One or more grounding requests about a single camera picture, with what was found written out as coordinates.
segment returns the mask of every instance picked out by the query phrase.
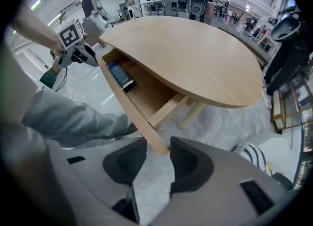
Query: black and white striped fabric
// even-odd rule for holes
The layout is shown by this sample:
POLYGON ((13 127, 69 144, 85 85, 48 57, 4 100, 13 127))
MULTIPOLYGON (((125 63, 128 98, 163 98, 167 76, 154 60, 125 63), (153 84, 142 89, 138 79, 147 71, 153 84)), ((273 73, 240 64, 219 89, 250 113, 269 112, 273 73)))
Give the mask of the black and white striped fabric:
POLYGON ((272 176, 273 173, 270 171, 266 164, 266 158, 263 152, 254 144, 248 143, 246 148, 240 153, 242 157, 252 162, 259 169, 272 176))

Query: wooden table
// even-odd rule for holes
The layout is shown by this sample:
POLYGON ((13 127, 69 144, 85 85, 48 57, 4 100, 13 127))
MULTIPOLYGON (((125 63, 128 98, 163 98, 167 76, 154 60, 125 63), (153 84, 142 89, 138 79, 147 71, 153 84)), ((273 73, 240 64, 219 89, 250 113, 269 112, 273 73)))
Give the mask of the wooden table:
POLYGON ((239 108, 259 100, 261 70, 250 50, 236 38, 189 19, 149 16, 102 34, 113 49, 96 55, 99 66, 138 130, 161 154, 168 147, 156 129, 194 100, 180 127, 206 104, 239 108), (107 64, 117 61, 136 81, 124 92, 107 64))

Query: black shirt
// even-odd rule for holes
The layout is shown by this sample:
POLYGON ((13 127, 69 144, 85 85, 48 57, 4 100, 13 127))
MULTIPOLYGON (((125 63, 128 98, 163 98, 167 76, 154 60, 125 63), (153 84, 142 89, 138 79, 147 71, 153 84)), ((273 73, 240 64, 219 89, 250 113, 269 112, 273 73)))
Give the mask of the black shirt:
POLYGON ((91 15, 92 10, 94 10, 91 1, 92 0, 82 0, 82 8, 86 18, 89 17, 91 15))

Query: oval tabletop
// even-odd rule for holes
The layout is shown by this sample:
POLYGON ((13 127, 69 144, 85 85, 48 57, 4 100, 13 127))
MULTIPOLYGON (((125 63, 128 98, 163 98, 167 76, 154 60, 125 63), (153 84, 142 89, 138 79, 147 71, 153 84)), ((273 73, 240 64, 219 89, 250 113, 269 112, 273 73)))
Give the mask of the oval tabletop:
POLYGON ((210 25, 148 16, 122 23, 100 39, 164 84, 201 102, 237 108, 261 97, 255 56, 236 38, 210 25))

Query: marble tile floor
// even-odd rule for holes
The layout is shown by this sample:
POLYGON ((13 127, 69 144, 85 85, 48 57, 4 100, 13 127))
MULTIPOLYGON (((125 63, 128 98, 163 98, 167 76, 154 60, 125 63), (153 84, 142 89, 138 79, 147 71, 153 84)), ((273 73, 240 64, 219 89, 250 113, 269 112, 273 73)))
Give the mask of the marble tile floor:
MULTIPOLYGON (((63 80, 65 71, 58 74, 54 89, 63 80)), ((68 67, 67 81, 58 93, 78 102, 85 102, 101 113, 123 113, 99 67, 73 63, 68 67)), ((262 98, 249 107, 224 109, 206 106, 196 120, 183 131, 178 124, 187 113, 183 107, 160 129, 160 134, 169 143, 170 136, 197 140, 208 145, 230 150, 235 144, 252 135, 274 132, 270 112, 262 98)), ((136 132, 130 137, 140 136, 136 132)), ((140 215, 140 224, 148 225, 169 202, 169 191, 174 181, 174 168, 169 155, 160 156, 148 146, 147 159, 134 181, 135 196, 140 215)))

